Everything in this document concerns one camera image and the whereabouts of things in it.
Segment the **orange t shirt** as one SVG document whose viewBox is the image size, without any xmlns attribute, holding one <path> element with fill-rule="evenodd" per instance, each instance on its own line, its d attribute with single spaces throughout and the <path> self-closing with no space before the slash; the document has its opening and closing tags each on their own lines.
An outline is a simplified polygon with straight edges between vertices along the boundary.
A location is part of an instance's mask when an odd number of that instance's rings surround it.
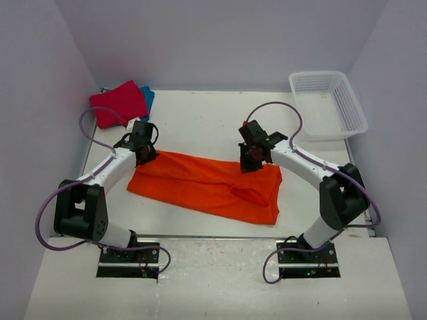
<svg viewBox="0 0 427 320">
<path fill-rule="evenodd" d="M 275 225 L 282 173 L 277 165 L 242 173 L 240 164 L 160 151 L 136 167 L 127 190 L 136 195 L 256 225 Z"/>
</svg>

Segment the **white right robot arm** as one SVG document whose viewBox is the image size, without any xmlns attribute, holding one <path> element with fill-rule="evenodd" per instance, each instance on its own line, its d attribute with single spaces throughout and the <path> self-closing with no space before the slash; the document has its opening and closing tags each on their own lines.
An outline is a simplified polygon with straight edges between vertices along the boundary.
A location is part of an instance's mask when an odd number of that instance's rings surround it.
<svg viewBox="0 0 427 320">
<path fill-rule="evenodd" d="M 358 168 L 348 163 L 329 163 L 298 148 L 293 137 L 267 134 L 257 121 L 239 128 L 244 142 L 240 147 L 240 169 L 244 173 L 263 168 L 264 163 L 278 165 L 308 182 L 319 193 L 320 216 L 296 242 L 299 257 L 312 262 L 322 247 L 339 235 L 370 206 Z"/>
</svg>

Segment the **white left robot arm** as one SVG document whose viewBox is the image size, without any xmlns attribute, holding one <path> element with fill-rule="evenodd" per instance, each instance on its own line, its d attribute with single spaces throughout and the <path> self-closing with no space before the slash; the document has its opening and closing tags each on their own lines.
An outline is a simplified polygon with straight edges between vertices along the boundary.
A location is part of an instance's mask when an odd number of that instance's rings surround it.
<svg viewBox="0 0 427 320">
<path fill-rule="evenodd" d="M 131 170 L 159 155 L 154 133 L 159 131 L 153 123 L 136 120 L 98 166 L 75 181 L 64 180 L 59 185 L 53 222 L 56 233 L 114 247 L 125 262 L 138 256 L 135 233 L 109 222 L 106 197 Z"/>
</svg>

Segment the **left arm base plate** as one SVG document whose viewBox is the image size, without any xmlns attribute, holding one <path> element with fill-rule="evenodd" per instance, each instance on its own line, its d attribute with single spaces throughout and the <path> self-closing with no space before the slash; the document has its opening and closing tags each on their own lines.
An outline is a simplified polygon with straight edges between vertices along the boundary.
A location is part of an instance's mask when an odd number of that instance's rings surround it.
<svg viewBox="0 0 427 320">
<path fill-rule="evenodd" d="M 100 247 L 97 278 L 155 279 L 159 276 L 159 249 L 115 251 Z"/>
</svg>

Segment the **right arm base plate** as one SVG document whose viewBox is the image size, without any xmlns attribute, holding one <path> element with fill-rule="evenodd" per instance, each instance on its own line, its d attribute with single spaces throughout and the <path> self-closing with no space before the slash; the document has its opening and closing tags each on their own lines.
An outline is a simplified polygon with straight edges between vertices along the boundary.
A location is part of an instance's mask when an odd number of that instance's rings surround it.
<svg viewBox="0 0 427 320">
<path fill-rule="evenodd" d="M 285 251 L 285 248 L 296 248 L 296 240 L 277 241 L 279 249 L 278 269 L 282 279 L 317 279 L 340 277 L 338 258 L 333 243 L 322 251 L 303 255 L 299 252 Z"/>
</svg>

